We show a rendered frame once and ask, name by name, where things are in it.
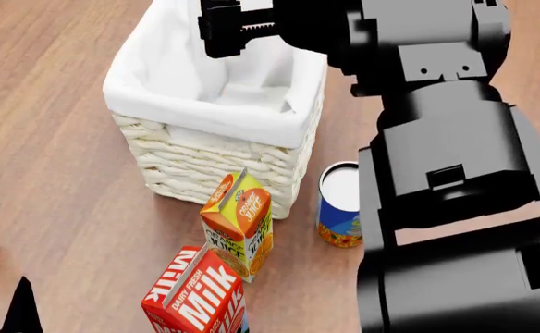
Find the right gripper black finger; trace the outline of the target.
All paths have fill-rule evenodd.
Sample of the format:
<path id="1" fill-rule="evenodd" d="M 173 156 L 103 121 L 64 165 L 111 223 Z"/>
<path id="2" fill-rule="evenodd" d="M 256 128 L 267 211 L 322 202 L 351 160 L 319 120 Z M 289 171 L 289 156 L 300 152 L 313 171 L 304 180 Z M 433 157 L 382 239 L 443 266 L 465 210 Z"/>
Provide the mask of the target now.
<path id="1" fill-rule="evenodd" d="M 281 33 L 280 38 L 289 46 L 297 49 L 307 50 L 322 55 L 329 53 L 329 42 L 320 35 L 308 35 L 299 33 Z"/>
<path id="2" fill-rule="evenodd" d="M 243 11 L 240 0 L 200 0 L 200 38 L 211 58 L 238 56 L 246 44 L 273 35 L 273 8 Z"/>

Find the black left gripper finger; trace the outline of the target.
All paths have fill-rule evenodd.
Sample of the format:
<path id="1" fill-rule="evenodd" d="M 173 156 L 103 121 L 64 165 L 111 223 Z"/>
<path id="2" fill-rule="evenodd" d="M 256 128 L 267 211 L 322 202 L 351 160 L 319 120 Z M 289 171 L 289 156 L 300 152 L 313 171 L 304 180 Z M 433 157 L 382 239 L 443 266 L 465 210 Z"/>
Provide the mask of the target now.
<path id="1" fill-rule="evenodd" d="M 0 333 L 43 333 L 32 285 L 21 277 Z"/>

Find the white cloth basket liner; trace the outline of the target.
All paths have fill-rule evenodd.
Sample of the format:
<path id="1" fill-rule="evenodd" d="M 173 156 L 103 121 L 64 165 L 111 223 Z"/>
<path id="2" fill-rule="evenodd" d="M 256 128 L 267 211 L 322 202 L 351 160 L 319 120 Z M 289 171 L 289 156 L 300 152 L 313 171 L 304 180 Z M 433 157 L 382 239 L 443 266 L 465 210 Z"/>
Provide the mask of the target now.
<path id="1" fill-rule="evenodd" d="M 199 0 L 153 0 L 108 70 L 104 100 L 121 116 L 294 149 L 323 100 L 326 57 L 278 37 L 240 55 L 204 52 Z"/>

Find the white woven wicker basket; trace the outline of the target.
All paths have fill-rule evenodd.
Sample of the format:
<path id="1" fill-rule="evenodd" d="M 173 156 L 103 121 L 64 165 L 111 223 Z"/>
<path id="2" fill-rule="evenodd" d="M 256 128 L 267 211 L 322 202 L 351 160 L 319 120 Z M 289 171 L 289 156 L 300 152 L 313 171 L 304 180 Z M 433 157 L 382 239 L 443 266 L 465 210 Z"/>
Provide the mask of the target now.
<path id="1" fill-rule="evenodd" d="M 295 149 L 227 138 L 113 114 L 129 150 L 154 193 L 205 204 L 229 173 L 247 170 L 272 195 L 273 216 L 284 219 L 295 203 L 322 115 L 325 89 L 318 88 L 310 123 Z"/>

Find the blue can with white lid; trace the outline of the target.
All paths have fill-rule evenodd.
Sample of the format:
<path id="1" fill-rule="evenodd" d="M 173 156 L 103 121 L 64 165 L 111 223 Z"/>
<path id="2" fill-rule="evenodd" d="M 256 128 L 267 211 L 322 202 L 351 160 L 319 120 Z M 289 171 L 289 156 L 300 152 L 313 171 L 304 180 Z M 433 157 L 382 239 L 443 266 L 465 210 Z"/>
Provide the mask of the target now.
<path id="1" fill-rule="evenodd" d="M 359 165 L 341 161 L 326 168 L 318 180 L 315 227 L 326 243 L 342 249 L 362 243 Z"/>

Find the red milk carton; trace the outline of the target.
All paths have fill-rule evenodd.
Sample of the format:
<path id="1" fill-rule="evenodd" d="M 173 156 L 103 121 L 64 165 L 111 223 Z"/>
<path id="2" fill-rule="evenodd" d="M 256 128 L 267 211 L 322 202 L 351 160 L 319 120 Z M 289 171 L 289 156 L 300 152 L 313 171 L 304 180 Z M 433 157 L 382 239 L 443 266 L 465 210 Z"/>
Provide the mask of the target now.
<path id="1" fill-rule="evenodd" d="M 209 246 L 184 246 L 141 307 L 155 333 L 251 333 L 241 277 Z"/>

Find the orange juice carton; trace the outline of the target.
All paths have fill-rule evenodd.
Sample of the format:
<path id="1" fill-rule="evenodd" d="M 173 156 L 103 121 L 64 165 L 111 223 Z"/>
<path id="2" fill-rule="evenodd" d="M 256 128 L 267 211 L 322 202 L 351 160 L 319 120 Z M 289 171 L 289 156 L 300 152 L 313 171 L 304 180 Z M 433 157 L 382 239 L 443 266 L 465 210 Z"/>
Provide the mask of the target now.
<path id="1" fill-rule="evenodd" d="M 213 252 L 244 282 L 253 282 L 274 247 L 269 191 L 246 168 L 227 174 L 200 216 Z"/>

